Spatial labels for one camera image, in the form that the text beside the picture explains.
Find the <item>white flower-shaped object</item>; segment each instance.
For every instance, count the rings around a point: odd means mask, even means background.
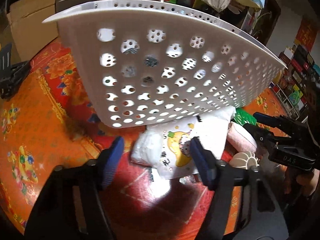
[[[256,158],[254,153],[251,153],[249,151],[235,154],[229,164],[232,167],[246,170],[251,166],[259,166],[258,158]]]

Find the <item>red poster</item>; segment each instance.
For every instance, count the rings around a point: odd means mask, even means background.
[[[294,43],[297,45],[303,45],[310,52],[313,46],[313,43],[316,40],[318,28],[312,24],[305,17],[302,18],[300,28],[294,40]]]

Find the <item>screw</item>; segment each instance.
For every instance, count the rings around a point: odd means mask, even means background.
[[[217,164],[222,167],[225,167],[227,165],[227,163],[223,160],[217,160]]]
[[[254,172],[259,172],[258,167],[255,166],[255,165],[251,166],[250,169],[251,169],[252,171],[254,171]]]
[[[61,171],[63,169],[62,165],[55,166],[54,171]]]
[[[94,165],[96,165],[96,163],[97,163],[97,160],[95,160],[95,159],[91,159],[91,160],[87,161],[88,166],[94,166]]]

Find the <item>cardboard box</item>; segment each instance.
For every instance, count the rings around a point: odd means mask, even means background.
[[[0,43],[12,43],[12,64],[31,60],[44,46],[58,36],[56,23],[42,21],[55,14],[55,0],[20,0],[10,5],[8,26],[0,35]],[[0,26],[5,25],[1,18]]]

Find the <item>table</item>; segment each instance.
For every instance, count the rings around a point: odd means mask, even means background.
[[[151,169],[130,163],[132,144],[145,126],[114,129],[100,122],[70,49],[59,38],[31,65],[19,92],[0,107],[0,205],[17,229],[24,232],[54,166],[82,165],[121,135],[125,153],[113,183],[100,193],[117,238],[194,239],[213,192],[194,176],[154,181]],[[245,110],[285,114],[269,88]],[[223,159],[230,159],[226,151]]]

